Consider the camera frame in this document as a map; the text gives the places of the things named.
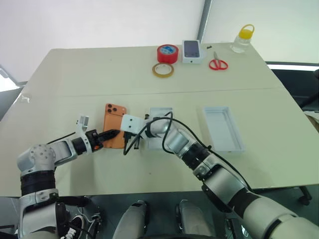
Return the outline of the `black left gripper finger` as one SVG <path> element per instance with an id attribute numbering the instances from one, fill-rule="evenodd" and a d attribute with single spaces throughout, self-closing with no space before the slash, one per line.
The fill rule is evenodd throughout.
<path id="1" fill-rule="evenodd" d="M 104 144 L 105 141 L 113 139 L 116 136 L 117 136 L 117 134 L 114 134 L 114 133 L 101 133 L 101 134 L 99 134 L 99 141 L 102 144 Z"/>

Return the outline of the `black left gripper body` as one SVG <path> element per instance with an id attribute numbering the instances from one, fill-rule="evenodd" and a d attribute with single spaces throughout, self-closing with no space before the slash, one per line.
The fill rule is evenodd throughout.
<path id="1" fill-rule="evenodd" d="M 95 129 L 87 131 L 85 135 L 89 141 L 92 151 L 97 151 L 103 148 L 101 137 Z"/>

